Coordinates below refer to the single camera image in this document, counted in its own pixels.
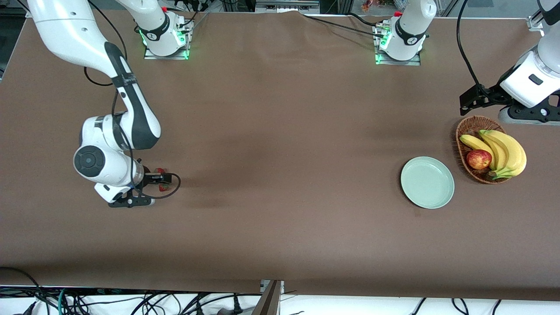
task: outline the brown table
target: brown table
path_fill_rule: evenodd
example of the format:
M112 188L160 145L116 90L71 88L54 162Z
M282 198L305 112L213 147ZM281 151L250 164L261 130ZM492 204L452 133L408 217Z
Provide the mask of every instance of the brown table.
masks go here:
M529 157L506 184L464 175L450 134L473 83L455 20L434 20L420 67L394 67L375 64L369 36L295 12L212 14L191 60L145 61L132 18L108 15L162 125L135 156L184 186L153 207L107 207L72 155L113 89L49 53L28 20L0 84L1 264L44 285L255 292L272 278L302 294L560 299L560 128L506 126ZM539 38L523 20L462 30L487 85ZM455 178L441 209L400 189L421 155Z

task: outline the fruit basket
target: fruit basket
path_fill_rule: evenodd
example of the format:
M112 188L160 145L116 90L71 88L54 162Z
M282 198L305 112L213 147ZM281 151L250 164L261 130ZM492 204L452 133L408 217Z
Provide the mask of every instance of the fruit basket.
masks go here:
M481 129L498 130L503 133L506 133L505 130L503 130L502 126L500 126L500 124L484 116L471 116L463 119L457 126L457 129L455 130L455 145L456 145L456 154L458 155L458 159L460 159L461 162L463 163L464 170L477 181L484 184L503 183L507 181L509 178L498 178L496 180L493 180L492 177L488 175L488 172L490 172L489 168L485 168L481 170L473 169L466 162L466 155L469 153L469 151L472 151L472 149L469 148L466 144L462 143L459 140L459 137L462 135L471 135L482 140L482 138L478 134L478 131L480 131Z

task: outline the plate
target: plate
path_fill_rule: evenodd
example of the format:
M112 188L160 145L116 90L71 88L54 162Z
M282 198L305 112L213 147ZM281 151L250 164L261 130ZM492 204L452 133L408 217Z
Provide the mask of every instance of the plate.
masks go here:
M455 192L449 169L429 156L408 161L400 174L400 184L410 201L427 209L445 206Z

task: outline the apple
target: apple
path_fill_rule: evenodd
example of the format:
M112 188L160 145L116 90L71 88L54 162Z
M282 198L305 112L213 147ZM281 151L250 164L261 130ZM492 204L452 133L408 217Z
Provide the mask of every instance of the apple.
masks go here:
M473 150L466 155L466 162L473 169L484 169L492 162L492 155L488 151Z

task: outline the banana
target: banana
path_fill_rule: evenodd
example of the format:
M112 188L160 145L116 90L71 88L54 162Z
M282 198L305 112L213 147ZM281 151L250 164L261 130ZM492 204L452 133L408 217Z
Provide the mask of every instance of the banana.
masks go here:
M492 151L492 149L486 143L482 142L482 140L480 140L479 138L473 137L471 135L462 135L459 137L459 140L461 140L462 143L468 145L473 150L484 150L490 153L490 155L492 155L492 161L490 162L490 169L492 170L496 169L496 168L492 168L492 165L496 164L494 151Z
M493 152L492 161L490 162L490 169L493 171L501 170L506 166L507 154L505 150L496 142L488 141L482 136L483 132L485 131L486 130L480 130L478 134L482 137L482 139L484 139L486 144L490 147L490 150L492 150Z
M490 146L496 150L503 150L504 156L497 155L497 167L493 174L494 179L509 178L519 175L525 169L527 157L523 147L513 137L496 130L481 130L480 136Z

